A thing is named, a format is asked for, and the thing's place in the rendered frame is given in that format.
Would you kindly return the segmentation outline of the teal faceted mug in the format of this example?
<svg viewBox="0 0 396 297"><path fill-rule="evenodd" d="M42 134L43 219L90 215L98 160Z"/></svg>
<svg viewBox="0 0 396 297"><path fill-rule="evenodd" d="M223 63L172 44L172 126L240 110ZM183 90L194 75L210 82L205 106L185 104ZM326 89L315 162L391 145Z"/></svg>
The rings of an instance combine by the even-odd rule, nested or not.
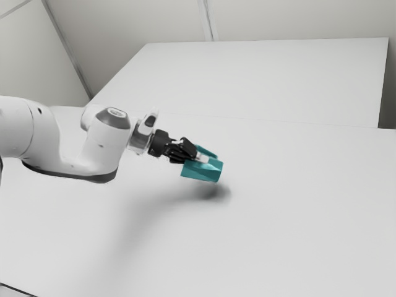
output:
<svg viewBox="0 0 396 297"><path fill-rule="evenodd" d="M223 171L223 162L213 152L195 144L197 156L204 158L200 160L186 160L182 167L180 176L185 178L197 179L206 182L217 183Z"/></svg>

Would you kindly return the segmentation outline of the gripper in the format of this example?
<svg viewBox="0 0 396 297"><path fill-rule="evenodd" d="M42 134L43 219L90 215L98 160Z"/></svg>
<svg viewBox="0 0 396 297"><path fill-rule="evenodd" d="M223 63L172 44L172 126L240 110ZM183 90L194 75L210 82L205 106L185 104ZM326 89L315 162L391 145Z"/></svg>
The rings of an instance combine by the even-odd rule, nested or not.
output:
<svg viewBox="0 0 396 297"><path fill-rule="evenodd" d="M170 162L184 164L186 160L208 163L209 157L198 152L196 146L187 138L172 139L168 132L157 129L151 139L147 153L159 158L164 155Z"/></svg>

